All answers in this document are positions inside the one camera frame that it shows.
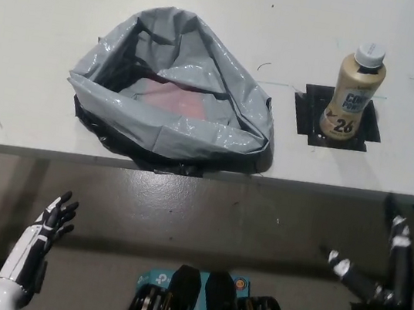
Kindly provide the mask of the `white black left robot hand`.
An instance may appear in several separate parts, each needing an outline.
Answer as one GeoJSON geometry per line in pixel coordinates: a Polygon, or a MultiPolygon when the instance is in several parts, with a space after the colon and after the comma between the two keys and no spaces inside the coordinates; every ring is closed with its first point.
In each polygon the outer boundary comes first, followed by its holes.
{"type": "Polygon", "coordinates": [[[45,258],[54,244],[74,225],[78,202],[72,192],[57,197],[22,233],[0,270],[0,279],[16,283],[27,293],[39,293],[45,278],[45,258]]]}

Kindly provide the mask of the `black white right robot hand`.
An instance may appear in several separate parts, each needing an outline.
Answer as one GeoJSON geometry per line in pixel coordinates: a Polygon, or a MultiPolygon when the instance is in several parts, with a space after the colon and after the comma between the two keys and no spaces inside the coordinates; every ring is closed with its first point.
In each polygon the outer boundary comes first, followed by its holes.
{"type": "Polygon", "coordinates": [[[384,282],[373,281],[328,245],[320,247],[334,275],[359,299],[351,303],[351,310],[413,310],[414,257],[409,222],[393,194],[386,196],[383,206],[389,249],[384,282]]]}

